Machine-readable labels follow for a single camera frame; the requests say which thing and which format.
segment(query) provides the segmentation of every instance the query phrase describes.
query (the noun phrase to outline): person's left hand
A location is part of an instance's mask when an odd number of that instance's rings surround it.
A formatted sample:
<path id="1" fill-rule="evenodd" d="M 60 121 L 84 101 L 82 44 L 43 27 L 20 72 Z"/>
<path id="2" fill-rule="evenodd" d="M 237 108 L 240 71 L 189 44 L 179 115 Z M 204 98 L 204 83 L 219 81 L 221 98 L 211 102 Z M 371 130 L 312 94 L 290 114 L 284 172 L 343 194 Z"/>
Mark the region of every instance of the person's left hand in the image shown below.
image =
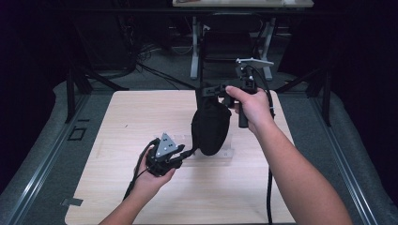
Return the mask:
<path id="1" fill-rule="evenodd" d="M 135 181 L 134 188 L 130 193 L 130 195 L 139 196 L 139 198 L 142 198 L 145 203 L 149 202 L 158 193 L 161 187 L 172 179 L 176 171 L 176 169 L 172 169 L 167 174 L 160 177 L 145 171 L 146 156 L 151 148 L 152 147 L 148 148 L 148 150 L 145 152 L 137 174 L 140 174 L 141 172 L 143 173 Z"/>

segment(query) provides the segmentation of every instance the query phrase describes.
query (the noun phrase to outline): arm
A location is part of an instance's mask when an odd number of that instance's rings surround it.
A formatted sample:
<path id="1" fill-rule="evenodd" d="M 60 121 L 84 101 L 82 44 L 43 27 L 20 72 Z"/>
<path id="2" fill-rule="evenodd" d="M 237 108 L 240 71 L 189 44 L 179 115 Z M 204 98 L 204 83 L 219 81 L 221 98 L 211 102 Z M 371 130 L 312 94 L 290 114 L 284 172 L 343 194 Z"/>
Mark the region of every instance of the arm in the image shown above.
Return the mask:
<path id="1" fill-rule="evenodd" d="M 260 142 L 295 221 L 298 224 L 352 224 L 336 190 L 273 121 L 266 93 L 259 89 L 255 95 L 249 95 L 232 86 L 228 86 L 226 92 L 242 103 L 249 130 Z"/>
<path id="2" fill-rule="evenodd" d="M 145 169 L 145 160 L 143 160 L 138 173 Z M 131 225 L 141 209 L 158 193 L 164 184 L 171 180 L 175 171 L 176 169 L 172 169 L 162 177 L 156 177 L 149 172 L 141 174 L 137 178 L 130 195 L 100 224 Z"/>

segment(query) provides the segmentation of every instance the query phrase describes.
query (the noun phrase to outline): hand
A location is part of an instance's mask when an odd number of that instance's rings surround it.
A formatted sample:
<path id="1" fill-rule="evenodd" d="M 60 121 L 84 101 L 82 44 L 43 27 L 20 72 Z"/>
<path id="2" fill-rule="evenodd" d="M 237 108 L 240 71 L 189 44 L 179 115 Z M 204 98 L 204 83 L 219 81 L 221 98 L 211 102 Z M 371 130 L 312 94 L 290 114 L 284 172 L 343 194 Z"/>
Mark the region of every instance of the hand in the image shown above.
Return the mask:
<path id="1" fill-rule="evenodd" d="M 172 169 L 161 177 L 154 176 L 150 172 L 146 171 L 145 160 L 150 149 L 151 148 L 148 148 L 148 150 L 145 152 L 138 170 L 138 174 L 141 172 L 143 173 L 135 181 L 134 188 L 130 193 L 130 196 L 139 196 L 144 203 L 149 202 L 158 193 L 161 187 L 172 179 L 176 171 L 176 169 Z"/>
<path id="2" fill-rule="evenodd" d="M 269 112 L 269 103 L 266 92 L 257 88 L 257 93 L 250 95 L 237 87 L 227 86 L 226 93 L 242 103 L 243 111 L 249 120 L 249 130 L 257 135 L 256 127 L 262 123 L 273 123 Z M 235 107 L 235 112 L 239 113 L 239 107 Z"/>

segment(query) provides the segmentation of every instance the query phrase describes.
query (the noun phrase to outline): white table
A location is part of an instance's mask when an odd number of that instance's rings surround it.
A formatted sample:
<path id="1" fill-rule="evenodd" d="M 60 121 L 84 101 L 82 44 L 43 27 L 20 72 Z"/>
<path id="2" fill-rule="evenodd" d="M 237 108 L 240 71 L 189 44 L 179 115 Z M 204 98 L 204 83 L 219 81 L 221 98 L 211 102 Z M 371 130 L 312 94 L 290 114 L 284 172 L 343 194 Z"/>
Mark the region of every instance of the white table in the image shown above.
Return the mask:
<path id="1" fill-rule="evenodd" d="M 177 8 L 311 8 L 314 5 L 312 0 L 199 0 L 179 3 L 173 0 L 173 6 Z M 271 42 L 273 30 L 275 27 L 275 19 L 267 22 L 264 36 L 263 51 L 261 59 L 267 61 L 269 43 Z M 197 79 L 199 55 L 198 55 L 198 26 L 196 18 L 192 21 L 192 63 L 191 63 L 191 79 Z M 269 67 L 264 67 L 264 74 L 267 81 L 272 81 L 272 74 Z"/>
<path id="2" fill-rule="evenodd" d="M 272 93 L 275 121 L 292 141 L 283 110 Z M 67 224 L 98 224 L 122 201 L 139 154 L 155 136 L 167 132 L 191 145 L 191 120 L 196 111 L 193 91 L 116 92 L 73 196 Z M 242 224 L 268 222 L 268 164 L 258 141 L 239 128 L 233 112 L 229 146 L 213 157 L 189 157 L 136 218 L 137 224 Z M 294 222 L 273 184 L 273 221 Z"/>

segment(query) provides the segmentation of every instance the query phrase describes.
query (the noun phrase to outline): gray tape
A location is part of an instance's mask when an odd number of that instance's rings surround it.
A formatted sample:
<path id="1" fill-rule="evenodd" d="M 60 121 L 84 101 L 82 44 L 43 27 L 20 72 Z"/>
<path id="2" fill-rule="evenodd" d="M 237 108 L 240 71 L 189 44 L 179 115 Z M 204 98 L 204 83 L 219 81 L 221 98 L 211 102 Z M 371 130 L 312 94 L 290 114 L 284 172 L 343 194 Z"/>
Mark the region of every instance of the gray tape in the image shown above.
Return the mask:
<path id="1" fill-rule="evenodd" d="M 70 205 L 80 206 L 80 205 L 82 205 L 82 202 L 83 202 L 83 200 L 71 198 L 71 199 L 64 199 L 61 202 L 61 205 L 64 205 L 64 206 L 70 206 Z"/>

